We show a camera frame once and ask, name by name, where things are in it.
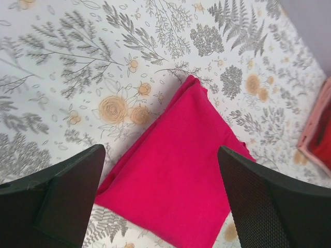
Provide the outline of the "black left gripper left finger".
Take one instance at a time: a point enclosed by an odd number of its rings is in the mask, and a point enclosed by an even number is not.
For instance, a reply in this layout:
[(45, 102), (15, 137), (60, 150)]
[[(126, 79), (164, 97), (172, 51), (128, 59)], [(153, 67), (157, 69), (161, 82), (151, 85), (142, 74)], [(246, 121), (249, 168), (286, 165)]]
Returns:
[(1, 184), (1, 247), (82, 247), (106, 150)]

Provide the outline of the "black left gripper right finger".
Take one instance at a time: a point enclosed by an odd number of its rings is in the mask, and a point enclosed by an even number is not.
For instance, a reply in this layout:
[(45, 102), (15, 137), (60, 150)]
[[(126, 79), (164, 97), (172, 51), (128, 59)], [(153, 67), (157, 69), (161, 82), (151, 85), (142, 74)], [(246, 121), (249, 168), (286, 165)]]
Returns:
[(330, 189), (294, 179), (226, 146), (222, 180), (241, 247), (330, 247)]

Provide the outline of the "magenta t-shirt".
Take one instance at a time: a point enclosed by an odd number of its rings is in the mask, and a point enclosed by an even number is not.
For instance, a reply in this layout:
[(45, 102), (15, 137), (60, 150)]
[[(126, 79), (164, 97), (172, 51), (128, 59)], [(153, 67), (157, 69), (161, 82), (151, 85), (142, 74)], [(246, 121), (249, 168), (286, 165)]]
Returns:
[(95, 203), (175, 247), (212, 247), (230, 213), (221, 146), (251, 157), (189, 76), (106, 176)]

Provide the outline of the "folded red t-shirt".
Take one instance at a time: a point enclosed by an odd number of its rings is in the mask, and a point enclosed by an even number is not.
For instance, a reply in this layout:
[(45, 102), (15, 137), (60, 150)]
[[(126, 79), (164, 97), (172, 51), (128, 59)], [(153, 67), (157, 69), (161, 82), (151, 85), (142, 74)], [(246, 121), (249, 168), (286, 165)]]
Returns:
[(316, 131), (310, 142), (309, 150), (330, 169), (330, 122)]

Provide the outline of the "folded pink t-shirt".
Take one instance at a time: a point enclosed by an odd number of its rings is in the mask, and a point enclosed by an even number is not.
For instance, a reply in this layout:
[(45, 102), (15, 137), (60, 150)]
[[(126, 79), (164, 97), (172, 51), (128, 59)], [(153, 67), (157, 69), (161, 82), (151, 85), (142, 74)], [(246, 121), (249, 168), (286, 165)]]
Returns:
[(313, 163), (317, 164), (328, 176), (328, 169), (317, 157), (309, 150), (310, 142), (316, 131), (330, 122), (330, 79), (327, 79), (317, 97), (315, 105), (307, 119), (304, 130), (299, 138), (298, 149)]

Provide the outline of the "floral patterned tablecloth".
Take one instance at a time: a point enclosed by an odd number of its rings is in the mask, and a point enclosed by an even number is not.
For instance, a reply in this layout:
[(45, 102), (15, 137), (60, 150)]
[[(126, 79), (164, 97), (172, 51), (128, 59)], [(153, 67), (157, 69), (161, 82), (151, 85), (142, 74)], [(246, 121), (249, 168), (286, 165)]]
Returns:
[(297, 149), (326, 75), (280, 1), (1, 1), (1, 185), (103, 144), (108, 174), (189, 75), (252, 156)]

